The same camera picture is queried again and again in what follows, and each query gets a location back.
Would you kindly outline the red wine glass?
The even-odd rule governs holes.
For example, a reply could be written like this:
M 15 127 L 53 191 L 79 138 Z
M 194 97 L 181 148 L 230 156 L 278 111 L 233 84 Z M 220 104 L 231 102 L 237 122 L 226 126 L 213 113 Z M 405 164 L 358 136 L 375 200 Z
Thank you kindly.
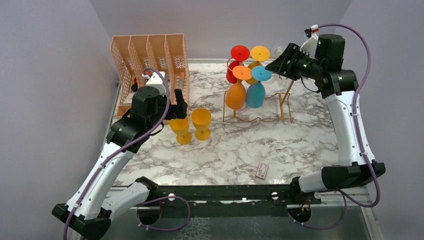
M 250 57 L 250 50 L 244 45 L 236 45 L 230 50 L 231 59 L 227 61 L 226 79 L 229 83 L 235 84 L 238 79 L 233 74 L 236 66 L 243 66 L 243 61 Z

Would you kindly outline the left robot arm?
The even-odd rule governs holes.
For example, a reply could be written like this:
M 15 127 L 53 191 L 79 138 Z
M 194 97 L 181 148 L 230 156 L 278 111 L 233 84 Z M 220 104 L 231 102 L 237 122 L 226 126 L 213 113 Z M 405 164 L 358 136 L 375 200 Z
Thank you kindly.
M 157 184 L 145 177 L 127 189 L 107 198 L 116 178 L 164 120 L 185 119 L 188 104 L 181 89 L 174 90 L 172 104 L 168 91 L 164 95 L 153 86 L 142 86 L 133 95 L 131 107 L 110 128 L 100 156 L 78 191 L 67 201 L 58 203 L 52 215 L 64 224 L 63 239 L 72 229 L 86 240 L 100 240 L 112 221 L 135 206 L 152 205 L 157 200 Z

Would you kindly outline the blue wine glass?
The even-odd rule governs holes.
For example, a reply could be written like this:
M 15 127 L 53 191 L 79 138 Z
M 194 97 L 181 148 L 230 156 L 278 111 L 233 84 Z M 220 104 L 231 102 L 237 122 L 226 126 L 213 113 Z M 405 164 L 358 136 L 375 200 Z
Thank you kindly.
M 257 109 L 263 105 L 266 90 L 262 82 L 270 80 L 272 74 L 273 73 L 271 71 L 267 70 L 262 65 L 255 66 L 251 70 L 251 75 L 255 80 L 257 80 L 257 82 L 251 84 L 247 89 L 245 103 L 248 107 Z

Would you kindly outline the orange wine glass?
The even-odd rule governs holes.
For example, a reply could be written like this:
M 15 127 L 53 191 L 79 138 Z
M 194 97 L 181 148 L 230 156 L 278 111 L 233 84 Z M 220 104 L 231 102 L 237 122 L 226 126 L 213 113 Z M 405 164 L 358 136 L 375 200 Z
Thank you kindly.
M 249 80 L 252 77 L 252 70 L 244 65 L 237 65 L 231 70 L 237 81 L 227 91 L 225 104 L 233 110 L 241 109 L 246 100 L 246 89 L 242 81 Z

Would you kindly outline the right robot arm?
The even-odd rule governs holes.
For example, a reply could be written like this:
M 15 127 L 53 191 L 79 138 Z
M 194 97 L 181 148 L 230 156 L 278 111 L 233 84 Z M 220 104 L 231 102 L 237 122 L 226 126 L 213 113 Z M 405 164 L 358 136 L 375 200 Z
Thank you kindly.
M 309 193 L 330 192 L 363 187 L 370 182 L 379 186 L 378 177 L 386 172 L 376 162 L 367 142 L 359 106 L 359 81 L 353 70 L 343 69 L 345 39 L 337 34 L 310 37 L 315 55 L 302 46 L 289 43 L 280 56 L 265 69 L 294 81 L 314 80 L 329 111 L 338 145 L 338 165 L 292 179 L 289 199 L 300 204 Z

